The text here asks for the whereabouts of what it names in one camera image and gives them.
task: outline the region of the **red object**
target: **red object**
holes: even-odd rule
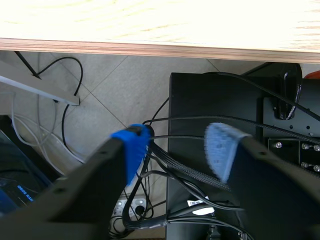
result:
[[[305,79],[320,79],[320,71],[314,71],[309,74],[307,74]]]

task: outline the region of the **wooden tabletop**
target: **wooden tabletop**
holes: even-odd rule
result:
[[[320,63],[320,0],[9,0],[0,49]]]

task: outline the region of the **light blue gripper pad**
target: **light blue gripper pad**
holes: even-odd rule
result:
[[[204,150],[211,170],[226,184],[237,153],[238,144],[244,137],[251,137],[230,125],[214,122],[205,130]]]

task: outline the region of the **electrical outlet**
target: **electrical outlet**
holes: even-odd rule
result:
[[[126,197],[121,197],[119,198],[119,200],[116,202],[116,205],[113,209],[112,212],[112,217],[114,216],[122,216],[122,213],[124,211],[125,205],[127,203],[127,198]],[[138,206],[142,206],[144,207],[144,209],[147,208],[147,200],[144,196],[136,196],[132,203],[131,203],[131,207],[129,208],[129,216],[130,217],[134,217],[135,213],[133,212],[136,211],[136,207]]]

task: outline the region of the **blue gripper pad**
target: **blue gripper pad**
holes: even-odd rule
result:
[[[124,144],[126,185],[129,186],[142,160],[147,155],[149,147],[150,130],[142,124],[132,124],[132,127],[141,128],[140,134],[128,129],[111,134],[111,138],[120,139]]]
[[[227,183],[240,140],[248,136],[251,135],[220,122],[211,123],[206,128],[204,137],[206,159],[222,183]]]

